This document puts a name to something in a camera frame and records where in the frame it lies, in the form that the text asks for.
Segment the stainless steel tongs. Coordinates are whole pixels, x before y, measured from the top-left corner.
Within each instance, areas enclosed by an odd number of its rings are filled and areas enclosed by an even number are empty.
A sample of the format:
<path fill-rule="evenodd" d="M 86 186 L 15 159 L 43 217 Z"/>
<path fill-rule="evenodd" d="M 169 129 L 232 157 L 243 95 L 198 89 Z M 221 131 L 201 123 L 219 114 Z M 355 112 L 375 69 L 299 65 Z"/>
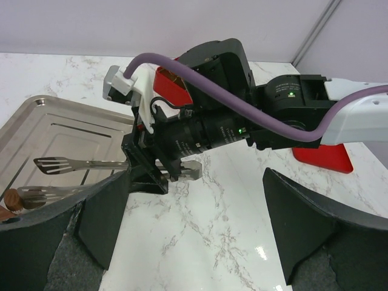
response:
<path fill-rule="evenodd" d="M 81 161 L 65 157 L 35 158 L 34 163 L 45 175 L 61 175 L 79 170 L 126 170 L 129 167 L 127 161 Z M 202 164 L 198 161 L 183 161 L 181 163 L 180 178 L 197 180 L 202 177 Z M 37 209 L 72 196 L 87 188 L 89 185 L 54 187 L 54 186 L 22 186 L 17 188 L 23 208 L 27 210 Z"/>

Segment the stainless steel tray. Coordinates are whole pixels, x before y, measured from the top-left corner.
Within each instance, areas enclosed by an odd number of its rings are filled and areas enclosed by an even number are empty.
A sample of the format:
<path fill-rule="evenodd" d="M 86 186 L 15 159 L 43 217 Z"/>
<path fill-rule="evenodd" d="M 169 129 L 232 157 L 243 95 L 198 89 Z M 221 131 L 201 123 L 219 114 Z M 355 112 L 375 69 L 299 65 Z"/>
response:
<path fill-rule="evenodd" d="M 81 170 L 45 175 L 33 160 L 63 156 L 78 160 L 123 161 L 124 135 L 133 118 L 53 96 L 26 100 L 1 127 L 1 192 L 20 186 L 94 184 L 114 170 Z"/>

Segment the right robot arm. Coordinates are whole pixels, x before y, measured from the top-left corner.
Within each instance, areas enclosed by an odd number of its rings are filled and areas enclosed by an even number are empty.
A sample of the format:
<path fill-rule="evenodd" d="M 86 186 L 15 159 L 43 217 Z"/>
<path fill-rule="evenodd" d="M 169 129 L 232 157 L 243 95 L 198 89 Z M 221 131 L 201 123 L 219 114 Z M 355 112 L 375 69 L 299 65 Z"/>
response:
<path fill-rule="evenodd" d="M 109 96 L 132 108 L 122 140 L 130 190 L 164 195 L 182 159 L 244 140 L 259 150 L 386 141 L 387 110 L 372 85 L 281 75 L 256 85 L 241 42 L 210 41 L 176 59 L 143 53 L 112 77 Z"/>

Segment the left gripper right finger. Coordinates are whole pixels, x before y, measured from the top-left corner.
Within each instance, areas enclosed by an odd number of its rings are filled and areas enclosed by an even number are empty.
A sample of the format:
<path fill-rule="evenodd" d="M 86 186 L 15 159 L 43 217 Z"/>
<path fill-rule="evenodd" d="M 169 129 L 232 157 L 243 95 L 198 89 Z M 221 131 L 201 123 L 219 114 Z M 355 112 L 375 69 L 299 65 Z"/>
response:
<path fill-rule="evenodd" d="M 387 290 L 387 218 L 305 188 L 267 168 L 264 194 L 293 290 Z"/>

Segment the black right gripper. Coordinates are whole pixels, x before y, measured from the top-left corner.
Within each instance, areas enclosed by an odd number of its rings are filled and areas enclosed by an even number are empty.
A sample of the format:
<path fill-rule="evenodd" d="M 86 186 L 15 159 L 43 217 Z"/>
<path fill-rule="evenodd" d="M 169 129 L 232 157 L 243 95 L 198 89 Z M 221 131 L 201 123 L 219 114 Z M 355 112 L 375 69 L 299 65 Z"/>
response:
<path fill-rule="evenodd" d="M 176 62 L 199 73 L 243 101 L 251 101 L 253 74 L 241 42 L 235 38 L 197 45 Z M 134 108 L 135 127 L 122 140 L 128 162 L 129 191 L 166 194 L 176 181 L 200 166 L 184 166 L 182 158 L 198 155 L 249 137 L 249 122 L 182 77 L 191 101 L 177 104 L 165 93 L 146 104 L 152 132 Z"/>

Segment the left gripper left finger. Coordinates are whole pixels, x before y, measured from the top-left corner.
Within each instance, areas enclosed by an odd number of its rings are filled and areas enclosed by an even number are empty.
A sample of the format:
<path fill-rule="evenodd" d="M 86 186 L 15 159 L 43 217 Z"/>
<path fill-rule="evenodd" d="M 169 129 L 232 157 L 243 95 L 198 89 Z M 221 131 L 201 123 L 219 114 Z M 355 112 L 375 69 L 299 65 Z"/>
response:
<path fill-rule="evenodd" d="M 125 172 L 1 223 L 1 290 L 98 290 L 128 199 Z"/>

